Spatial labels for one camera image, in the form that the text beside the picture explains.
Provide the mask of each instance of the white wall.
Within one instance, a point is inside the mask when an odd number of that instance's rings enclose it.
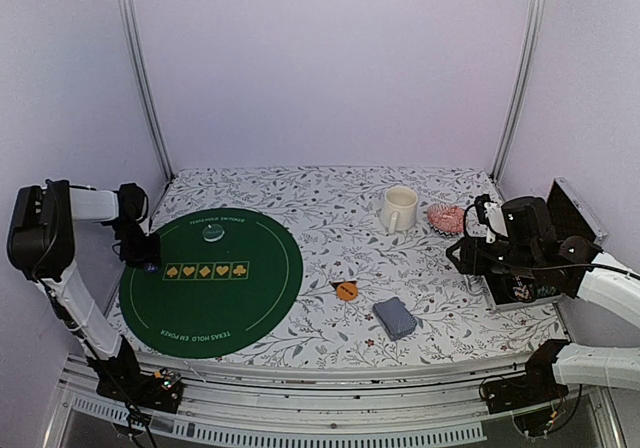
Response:
[[[640,4],[547,0],[540,41],[501,187],[546,195],[564,176],[609,231],[608,251],[640,270]],[[638,346],[640,330],[582,302],[563,303],[578,341]],[[640,396],[619,397],[629,446]]]
[[[135,0],[177,168],[489,168],[529,0]]]
[[[162,185],[117,0],[0,0],[0,240],[18,188],[45,178]],[[87,285],[104,303],[120,264],[111,230],[77,226]],[[34,448],[76,342],[0,256],[0,446]]]

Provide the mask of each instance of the green poker mat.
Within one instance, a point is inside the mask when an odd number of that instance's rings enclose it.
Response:
[[[203,238],[208,225],[224,236]],[[236,352],[286,316],[302,282],[302,255],[287,229],[255,211],[199,211],[162,226],[162,266],[127,268],[120,307],[147,346],[179,358]]]

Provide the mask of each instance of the vent grille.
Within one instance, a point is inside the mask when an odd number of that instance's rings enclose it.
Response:
[[[97,400],[76,394],[73,408],[76,411],[112,423],[122,425],[127,423],[127,410],[108,400]],[[467,423],[407,433],[305,435],[250,432],[183,420],[164,423],[165,427],[162,427],[160,425],[163,423],[158,421],[159,426],[155,426],[154,420],[151,427],[153,432],[224,448],[435,448],[463,445],[487,439],[480,423]]]

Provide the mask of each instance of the floral tablecloth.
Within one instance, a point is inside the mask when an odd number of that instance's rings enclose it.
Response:
[[[403,184],[420,196],[418,223],[387,235],[377,217],[385,189]],[[212,362],[272,367],[344,368],[453,363],[535,350],[564,338],[553,305],[491,313],[471,296],[446,259],[455,239],[426,220],[435,202],[466,206],[482,193],[498,199],[487,175],[471,169],[295,167],[184,170],[167,191],[153,229],[187,213],[224,206],[260,211],[287,227],[305,274],[289,314],[267,336]],[[356,280],[345,302],[331,282]],[[387,337],[372,305],[399,297],[416,331]],[[153,352],[128,330],[116,301],[110,323],[134,348]]]

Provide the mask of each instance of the cup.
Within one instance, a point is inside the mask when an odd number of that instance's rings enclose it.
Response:
[[[384,194],[380,221],[389,234],[405,231],[416,224],[418,194],[406,186],[394,186]]]

